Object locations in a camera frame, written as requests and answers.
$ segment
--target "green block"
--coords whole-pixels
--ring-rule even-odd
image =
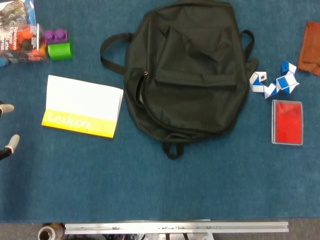
[[[74,50],[71,37],[67,43],[48,45],[48,53],[52,60],[73,59]]]

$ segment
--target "floor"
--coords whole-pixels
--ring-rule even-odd
[[[214,234],[215,240],[318,240],[320,218],[290,219],[289,233]],[[0,224],[0,240],[37,240],[42,224]]]

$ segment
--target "purple block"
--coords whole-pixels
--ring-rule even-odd
[[[44,32],[44,38],[48,45],[64,44],[69,42],[69,34],[65,29],[58,29],[56,31],[47,30]]]

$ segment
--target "metal bar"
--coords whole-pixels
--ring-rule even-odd
[[[285,233],[288,222],[150,222],[67,223],[65,234]]]

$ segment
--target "blue and white puzzle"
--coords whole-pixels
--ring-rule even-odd
[[[255,93],[264,93],[264,98],[267,99],[276,95],[280,90],[287,94],[291,94],[299,83],[296,80],[297,67],[288,61],[284,61],[281,65],[281,76],[274,80],[269,86],[262,82],[267,80],[267,72],[256,71],[250,77],[250,87]]]

